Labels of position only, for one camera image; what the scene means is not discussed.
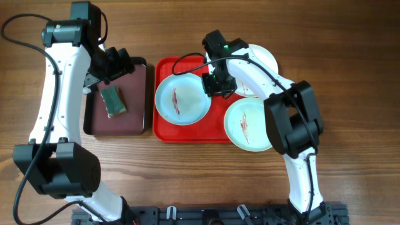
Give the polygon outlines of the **green yellow sponge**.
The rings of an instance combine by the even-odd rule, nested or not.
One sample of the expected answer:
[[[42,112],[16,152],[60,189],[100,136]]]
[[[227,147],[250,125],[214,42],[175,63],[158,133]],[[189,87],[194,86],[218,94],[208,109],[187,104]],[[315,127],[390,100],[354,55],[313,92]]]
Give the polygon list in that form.
[[[110,86],[106,89],[102,89],[100,94],[105,103],[108,118],[112,118],[127,111],[117,86]]]

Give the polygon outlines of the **light blue plate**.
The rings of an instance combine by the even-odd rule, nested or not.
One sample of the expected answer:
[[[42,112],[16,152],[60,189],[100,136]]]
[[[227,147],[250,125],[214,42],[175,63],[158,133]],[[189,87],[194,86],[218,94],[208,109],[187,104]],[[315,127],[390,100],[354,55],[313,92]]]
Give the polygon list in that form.
[[[187,126],[200,121],[211,107],[211,97],[195,74],[170,75],[157,87],[156,110],[167,122]]]
[[[237,147],[250,152],[272,148],[266,132],[263,101],[245,97],[231,104],[224,115],[224,130]]]

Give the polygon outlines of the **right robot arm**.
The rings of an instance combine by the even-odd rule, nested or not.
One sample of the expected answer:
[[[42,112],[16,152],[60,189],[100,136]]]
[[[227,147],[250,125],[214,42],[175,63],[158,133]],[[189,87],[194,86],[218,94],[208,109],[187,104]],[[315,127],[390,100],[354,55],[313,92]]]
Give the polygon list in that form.
[[[283,155],[289,177],[289,202],[301,224],[322,216],[323,197],[318,188],[316,156],[323,122],[311,85],[281,77],[242,39],[226,41],[220,31],[202,40],[206,51],[202,75],[208,96],[229,98],[242,81],[263,101],[266,134],[273,148]]]

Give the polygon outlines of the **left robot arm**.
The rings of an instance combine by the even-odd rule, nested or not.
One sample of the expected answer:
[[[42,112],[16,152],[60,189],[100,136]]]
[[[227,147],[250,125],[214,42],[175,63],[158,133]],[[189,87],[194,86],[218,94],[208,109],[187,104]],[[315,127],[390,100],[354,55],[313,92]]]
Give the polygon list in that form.
[[[41,105],[27,144],[13,160],[23,184],[78,205],[94,223],[136,224],[126,200],[101,181],[99,159],[81,145],[79,118],[85,89],[134,71],[128,52],[105,49],[105,14],[88,1],[73,2],[68,20],[47,20],[39,52],[46,58]]]

